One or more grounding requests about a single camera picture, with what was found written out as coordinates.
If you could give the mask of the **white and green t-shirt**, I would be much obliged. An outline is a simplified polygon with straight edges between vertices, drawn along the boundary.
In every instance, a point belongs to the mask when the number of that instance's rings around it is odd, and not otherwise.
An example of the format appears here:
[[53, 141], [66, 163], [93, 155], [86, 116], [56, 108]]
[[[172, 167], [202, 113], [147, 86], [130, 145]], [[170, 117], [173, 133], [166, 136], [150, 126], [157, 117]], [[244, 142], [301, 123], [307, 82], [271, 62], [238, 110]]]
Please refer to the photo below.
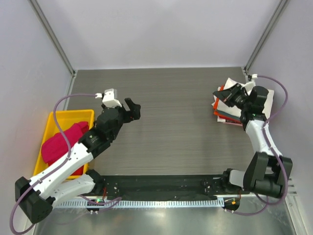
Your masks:
[[[220, 89], [221, 90], [225, 90], [228, 89], [234, 85], [236, 85], [238, 82], [228, 78], [225, 82], [225, 84], [223, 85], [223, 88]], [[249, 95], [246, 92], [246, 95], [244, 96], [244, 100], [246, 100], [249, 97]], [[273, 104], [273, 98], [274, 98], [274, 90], [270, 90], [268, 89], [268, 95], [267, 95], [267, 99], [264, 103], [264, 108], [262, 113], [265, 114], [266, 118], [269, 118], [271, 115], [271, 110], [272, 110], [272, 104]], [[232, 114], [234, 116], [240, 117], [241, 115], [241, 109], [239, 109], [236, 105], [234, 105], [233, 107], [228, 107], [227, 105], [225, 105], [225, 108], [220, 108], [221, 111]]]

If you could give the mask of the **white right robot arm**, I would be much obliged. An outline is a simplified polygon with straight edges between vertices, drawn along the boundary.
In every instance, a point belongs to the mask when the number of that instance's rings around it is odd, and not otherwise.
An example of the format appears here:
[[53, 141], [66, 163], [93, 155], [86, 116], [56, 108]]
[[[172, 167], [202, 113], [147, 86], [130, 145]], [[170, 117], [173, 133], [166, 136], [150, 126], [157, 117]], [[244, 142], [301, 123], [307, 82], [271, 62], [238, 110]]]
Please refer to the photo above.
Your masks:
[[233, 193], [237, 188], [273, 198], [286, 195], [292, 160], [286, 158], [275, 146], [269, 133], [264, 106], [268, 90], [255, 86], [251, 92], [239, 83], [231, 88], [215, 91], [213, 95], [228, 107], [241, 110], [240, 121], [250, 138], [254, 156], [246, 171], [227, 169], [221, 180], [221, 189]]

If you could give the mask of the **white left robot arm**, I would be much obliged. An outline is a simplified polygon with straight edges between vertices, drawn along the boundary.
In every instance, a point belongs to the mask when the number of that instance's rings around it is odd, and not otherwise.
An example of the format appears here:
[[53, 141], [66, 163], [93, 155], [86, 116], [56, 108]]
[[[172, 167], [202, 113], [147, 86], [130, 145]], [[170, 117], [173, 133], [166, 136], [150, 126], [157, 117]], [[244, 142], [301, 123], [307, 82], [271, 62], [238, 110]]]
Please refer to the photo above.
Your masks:
[[130, 98], [125, 102], [128, 110], [119, 100], [104, 98], [103, 111], [93, 127], [64, 156], [32, 178], [21, 177], [15, 182], [15, 207], [20, 207], [31, 223], [41, 222], [57, 205], [72, 197], [89, 192], [97, 196], [103, 192], [101, 176], [94, 170], [75, 180], [65, 180], [108, 149], [123, 124], [140, 119], [141, 106]]

